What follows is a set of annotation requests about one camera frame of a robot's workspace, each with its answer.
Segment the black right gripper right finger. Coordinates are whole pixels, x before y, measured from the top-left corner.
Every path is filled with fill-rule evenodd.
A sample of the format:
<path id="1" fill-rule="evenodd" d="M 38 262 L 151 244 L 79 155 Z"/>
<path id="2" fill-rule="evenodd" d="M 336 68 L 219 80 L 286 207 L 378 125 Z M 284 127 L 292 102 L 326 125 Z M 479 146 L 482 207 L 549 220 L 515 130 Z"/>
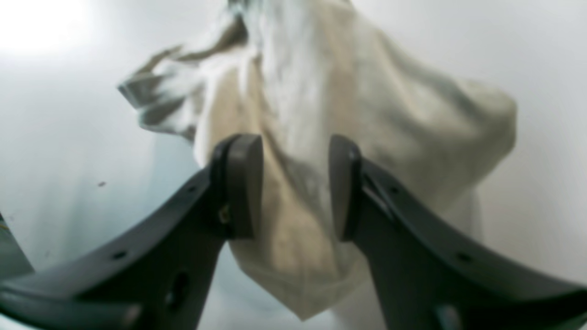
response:
<path id="1" fill-rule="evenodd" d="M 586 287 L 524 267 L 424 207 L 349 138 L 329 143 L 333 222 L 368 261 L 388 330 L 578 330 Z"/>

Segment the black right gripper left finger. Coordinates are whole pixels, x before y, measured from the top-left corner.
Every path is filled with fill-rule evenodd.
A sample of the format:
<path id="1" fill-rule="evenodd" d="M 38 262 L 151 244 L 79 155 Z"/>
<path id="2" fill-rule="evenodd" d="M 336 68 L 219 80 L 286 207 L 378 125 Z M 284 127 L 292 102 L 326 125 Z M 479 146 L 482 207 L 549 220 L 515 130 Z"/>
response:
<path id="1" fill-rule="evenodd" d="M 222 247 L 261 214 L 263 144 L 222 140 L 147 219 L 83 257 L 1 284 L 1 313 L 42 330 L 194 330 Z"/>

